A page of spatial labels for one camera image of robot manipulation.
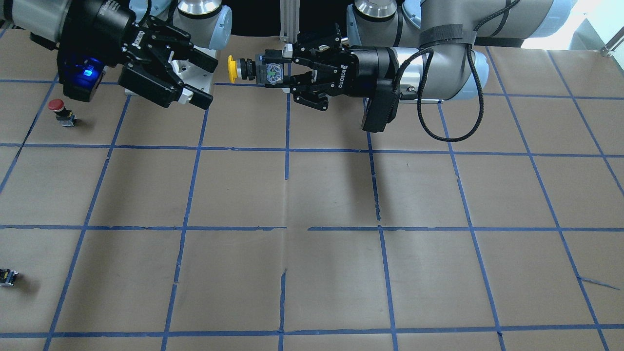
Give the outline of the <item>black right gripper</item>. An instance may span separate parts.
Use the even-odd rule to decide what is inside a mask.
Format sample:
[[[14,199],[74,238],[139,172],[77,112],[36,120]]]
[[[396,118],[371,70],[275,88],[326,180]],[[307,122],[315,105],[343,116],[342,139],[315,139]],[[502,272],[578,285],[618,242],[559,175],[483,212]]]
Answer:
[[[71,0],[61,27],[58,52],[85,54],[114,67],[122,60],[122,42],[137,16],[129,0]],[[196,49],[190,34],[156,18],[147,17],[142,40],[142,63],[167,67],[172,60],[187,60],[214,73],[218,60]],[[176,74],[138,63],[123,66],[118,79],[125,89],[169,107],[172,102],[209,109],[213,96],[185,84]]]

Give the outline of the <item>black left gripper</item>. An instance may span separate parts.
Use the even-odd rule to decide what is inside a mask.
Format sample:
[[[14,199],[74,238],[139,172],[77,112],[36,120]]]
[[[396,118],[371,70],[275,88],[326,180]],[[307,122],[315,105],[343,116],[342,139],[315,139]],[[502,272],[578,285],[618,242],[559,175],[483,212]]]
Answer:
[[[294,44],[284,47],[284,58],[312,60],[330,66],[327,72],[316,69],[288,76],[283,71],[265,73],[265,87],[286,89],[294,102],[326,111],[329,97],[373,98],[382,80],[392,80],[398,69],[395,51],[390,47],[340,48],[342,34],[338,24],[299,33]]]

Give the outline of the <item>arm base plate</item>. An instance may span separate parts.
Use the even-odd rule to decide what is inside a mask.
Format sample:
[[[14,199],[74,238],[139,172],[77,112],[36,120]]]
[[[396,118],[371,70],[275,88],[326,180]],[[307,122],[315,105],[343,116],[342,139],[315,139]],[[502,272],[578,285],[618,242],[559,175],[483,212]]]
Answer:
[[[363,101],[367,103],[369,99],[370,98],[366,97],[366,98],[363,98]],[[417,102],[418,100],[416,98],[413,100],[401,100],[401,99],[399,100],[399,103],[401,104],[417,104]],[[421,100],[421,104],[438,104],[438,103],[443,103],[443,102],[444,102],[443,100],[434,99],[434,98],[423,98]]]
[[[220,55],[219,50],[212,50],[197,46],[195,48],[215,59],[217,59]],[[183,82],[196,87],[205,93],[212,94],[214,73],[209,73],[208,71],[193,65],[188,60],[172,60],[170,64],[172,65],[174,72],[181,78],[181,80],[183,80]],[[127,96],[139,96],[129,89],[125,89],[124,93]]]

